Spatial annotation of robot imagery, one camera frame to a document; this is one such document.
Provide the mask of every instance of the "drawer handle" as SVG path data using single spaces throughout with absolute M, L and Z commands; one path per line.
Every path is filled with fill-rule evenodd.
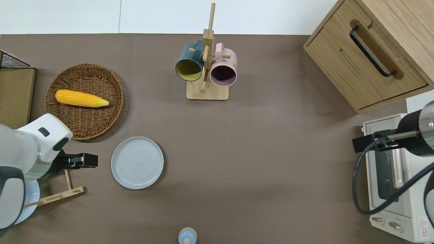
M 396 71 L 393 71 L 392 73 L 388 73 L 381 64 L 375 59 L 375 57 L 369 52 L 369 50 L 363 45 L 363 43 L 357 38 L 355 35 L 355 31 L 357 30 L 358 26 L 355 26 L 350 31 L 350 37 L 351 40 L 357 45 L 357 47 L 362 51 L 362 53 L 369 59 L 369 61 L 373 64 L 373 66 L 380 72 L 380 74 L 384 77 L 392 76 L 396 73 Z

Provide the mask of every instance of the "mug rack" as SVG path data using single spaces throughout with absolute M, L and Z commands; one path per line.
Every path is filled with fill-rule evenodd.
M 41 199 L 39 199 L 39 201 L 36 201 L 36 202 L 24 205 L 24 208 L 30 207 L 30 206 L 33 206 L 33 205 L 37 205 L 39 207 L 39 206 L 45 205 L 47 203 L 54 202 L 54 201 L 57 201 L 57 200 L 60 200 L 60 199 L 64 199 L 64 198 L 67 198 L 67 197 L 71 197 L 71 196 L 77 195 L 77 194 L 82 193 L 82 192 L 85 191 L 85 189 L 84 189 L 83 186 L 80 186 L 80 187 L 77 187 L 77 188 L 74 188 L 74 189 L 72 188 L 72 186 L 71 186 L 71 179 L 69 178 L 69 172 L 68 172 L 67 169 L 65 169 L 65 176 L 66 176 L 66 184 L 68 185 L 68 190 L 67 191 L 64 191 L 64 192 L 61 192 L 61 193 L 58 193 L 58 194 L 54 194 L 54 195 L 51 195 L 51 196 L 48 196 L 48 197 L 45 197 L 45 198 L 41 198 Z
M 192 82 L 187 82 L 187 98 L 190 100 L 214 100 L 224 101 L 229 98 L 229 87 L 217 86 L 210 80 L 210 70 L 213 62 L 213 46 L 215 42 L 213 21 L 215 3 L 211 4 L 210 21 L 208 29 L 204 29 L 202 40 L 204 43 L 203 62 L 204 68 L 202 70 L 202 76 Z

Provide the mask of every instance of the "corn cob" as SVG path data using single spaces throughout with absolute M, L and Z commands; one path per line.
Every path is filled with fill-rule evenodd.
M 109 104 L 108 101 L 98 96 L 70 90 L 58 90 L 56 92 L 56 100 L 64 104 L 92 108 L 107 106 Z

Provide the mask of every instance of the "wire basket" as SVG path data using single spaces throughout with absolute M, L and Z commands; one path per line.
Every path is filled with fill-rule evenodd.
M 59 103 L 55 94 L 60 89 L 96 95 L 109 105 L 90 108 Z M 45 112 L 60 119 L 71 130 L 73 139 L 87 140 L 114 125 L 123 103 L 122 85 L 112 71 L 98 64 L 82 63 L 63 70 L 51 82 L 45 96 Z
M 33 67 L 0 50 L 0 69 L 33 69 Z

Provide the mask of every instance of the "white plate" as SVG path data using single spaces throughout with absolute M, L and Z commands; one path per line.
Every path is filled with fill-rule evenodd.
M 39 191 L 38 181 L 37 180 L 25 181 L 24 184 L 26 187 L 26 195 L 24 196 L 24 205 L 39 201 L 40 191 Z M 25 219 L 27 219 L 33 213 L 33 211 L 35 211 L 36 207 L 37 205 L 23 208 L 23 211 L 21 211 L 21 214 L 16 220 L 15 224 L 19 224 L 23 222 Z
M 141 136 L 123 141 L 112 156 L 112 173 L 119 184 L 138 190 L 153 184 L 163 171 L 163 153 L 151 139 Z

